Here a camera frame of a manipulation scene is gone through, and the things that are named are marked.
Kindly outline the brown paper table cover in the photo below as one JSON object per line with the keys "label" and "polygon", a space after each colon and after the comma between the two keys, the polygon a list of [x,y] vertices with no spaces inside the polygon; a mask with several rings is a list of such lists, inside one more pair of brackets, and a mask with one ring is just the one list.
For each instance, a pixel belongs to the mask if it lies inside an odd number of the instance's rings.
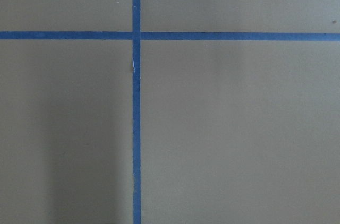
{"label": "brown paper table cover", "polygon": [[[338,33],[339,0],[141,0],[145,32]],[[132,41],[1,41],[1,223],[132,223]],[[339,42],[144,40],[143,223],[339,223]]]}

